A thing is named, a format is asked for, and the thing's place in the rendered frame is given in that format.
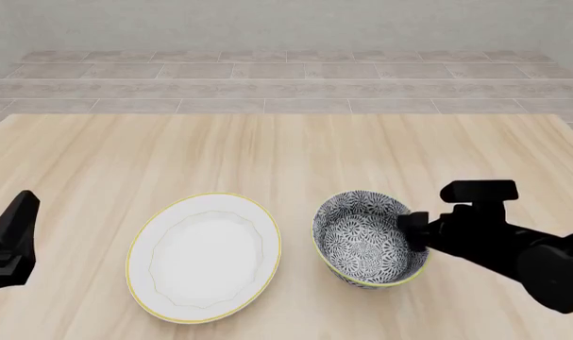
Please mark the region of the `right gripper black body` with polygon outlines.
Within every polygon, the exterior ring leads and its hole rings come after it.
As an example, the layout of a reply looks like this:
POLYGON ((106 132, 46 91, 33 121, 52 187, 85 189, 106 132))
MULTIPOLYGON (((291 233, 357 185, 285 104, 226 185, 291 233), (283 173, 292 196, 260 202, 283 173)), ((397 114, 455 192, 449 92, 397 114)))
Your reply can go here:
POLYGON ((427 246, 471 263, 488 263, 489 232, 505 222, 503 202, 459 203, 429 224, 427 246))

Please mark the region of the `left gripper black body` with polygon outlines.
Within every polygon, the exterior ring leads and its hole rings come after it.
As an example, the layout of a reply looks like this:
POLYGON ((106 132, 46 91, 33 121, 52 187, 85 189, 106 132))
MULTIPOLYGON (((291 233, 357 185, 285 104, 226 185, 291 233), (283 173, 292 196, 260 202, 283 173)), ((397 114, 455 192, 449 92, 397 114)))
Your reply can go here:
POLYGON ((35 253, 32 243, 16 248, 0 247, 0 289, 25 285, 34 269, 35 253))

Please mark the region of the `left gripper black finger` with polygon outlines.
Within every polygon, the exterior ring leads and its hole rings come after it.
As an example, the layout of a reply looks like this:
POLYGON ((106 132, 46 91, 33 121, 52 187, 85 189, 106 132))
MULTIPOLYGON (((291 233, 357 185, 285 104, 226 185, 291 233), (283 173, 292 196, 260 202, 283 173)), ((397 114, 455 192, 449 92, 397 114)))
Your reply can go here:
POLYGON ((40 200, 29 190, 20 192, 13 198, 0 215, 0 249, 14 249, 33 229, 40 200))

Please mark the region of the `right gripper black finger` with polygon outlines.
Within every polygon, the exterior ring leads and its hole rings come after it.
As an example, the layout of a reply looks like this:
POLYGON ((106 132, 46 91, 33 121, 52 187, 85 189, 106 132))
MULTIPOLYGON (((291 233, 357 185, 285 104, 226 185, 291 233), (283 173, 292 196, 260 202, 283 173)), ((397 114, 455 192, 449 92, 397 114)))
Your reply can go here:
POLYGON ((427 250, 430 236, 428 226, 428 212, 411 212, 397 217, 397 227, 404 234, 411 251, 427 250))

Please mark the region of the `black and white patterned bowl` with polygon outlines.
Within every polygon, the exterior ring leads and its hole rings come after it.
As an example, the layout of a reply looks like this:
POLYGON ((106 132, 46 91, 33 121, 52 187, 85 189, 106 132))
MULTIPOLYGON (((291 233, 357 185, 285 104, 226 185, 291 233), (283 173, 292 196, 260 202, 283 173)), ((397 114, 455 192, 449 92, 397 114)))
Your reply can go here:
POLYGON ((312 220, 312 240, 340 280, 363 289, 390 288, 423 271, 430 252, 414 251, 397 218, 410 214, 398 200, 354 190, 330 197, 312 220))

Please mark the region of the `white plate with yellow rim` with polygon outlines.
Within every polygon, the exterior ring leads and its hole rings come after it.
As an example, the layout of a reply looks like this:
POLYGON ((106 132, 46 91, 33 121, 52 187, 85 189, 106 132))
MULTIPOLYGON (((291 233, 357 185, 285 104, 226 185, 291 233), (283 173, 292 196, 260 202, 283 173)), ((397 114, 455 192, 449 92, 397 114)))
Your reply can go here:
POLYGON ((157 319, 214 322, 262 294, 281 251, 278 225, 256 201, 232 193, 192 195, 138 231, 126 255, 126 284, 157 319))

